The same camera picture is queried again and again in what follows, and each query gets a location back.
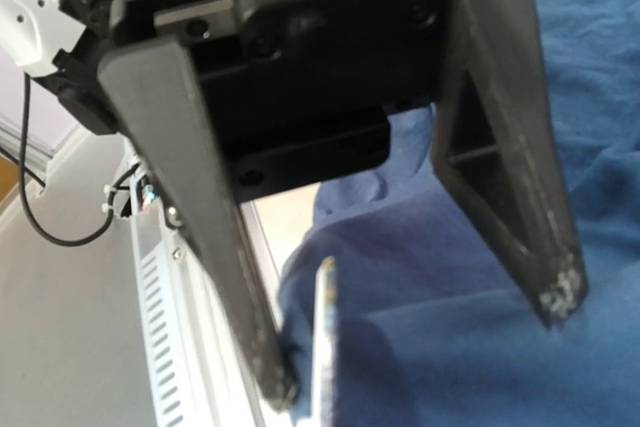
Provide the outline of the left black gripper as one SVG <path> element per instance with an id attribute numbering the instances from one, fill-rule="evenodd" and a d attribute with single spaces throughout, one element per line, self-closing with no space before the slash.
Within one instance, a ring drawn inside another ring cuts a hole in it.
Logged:
<path id="1" fill-rule="evenodd" d="M 152 40 L 189 51 L 244 202 L 382 163 L 385 106 L 436 93 L 448 4 L 115 0 L 111 36 L 113 51 Z"/>

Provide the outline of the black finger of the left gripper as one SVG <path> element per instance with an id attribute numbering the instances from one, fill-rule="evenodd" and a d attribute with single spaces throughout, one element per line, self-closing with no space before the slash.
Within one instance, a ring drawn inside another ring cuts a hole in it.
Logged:
<path id="1" fill-rule="evenodd" d="M 558 156 L 535 0 L 449 0 L 432 165 L 546 327 L 588 277 Z"/>
<path id="2" fill-rule="evenodd" d="M 97 78 L 163 201 L 177 210 L 263 398 L 288 409 L 296 378 L 189 51 L 176 40 L 117 49 L 100 61 Z"/>

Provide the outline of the dark blue t-shirt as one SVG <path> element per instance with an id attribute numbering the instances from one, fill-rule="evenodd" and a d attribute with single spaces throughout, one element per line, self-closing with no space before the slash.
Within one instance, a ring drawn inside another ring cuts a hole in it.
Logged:
<path id="1" fill-rule="evenodd" d="M 435 109 L 391 154 L 320 186 L 287 262 L 281 338 L 310 413 L 316 271 L 337 261 L 339 426 L 639 422 L 639 0 L 537 0 L 552 118 L 590 292 L 546 330 L 436 179 Z"/>

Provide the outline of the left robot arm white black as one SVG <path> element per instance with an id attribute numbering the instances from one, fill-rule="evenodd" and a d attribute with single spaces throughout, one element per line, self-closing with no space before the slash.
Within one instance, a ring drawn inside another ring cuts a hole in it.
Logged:
<path id="1" fill-rule="evenodd" d="M 132 142 L 277 410 L 297 380 L 239 207 L 380 165 L 388 107 L 436 105 L 435 173 L 545 326 L 587 295 L 535 0 L 1 0 L 1 45 Z"/>

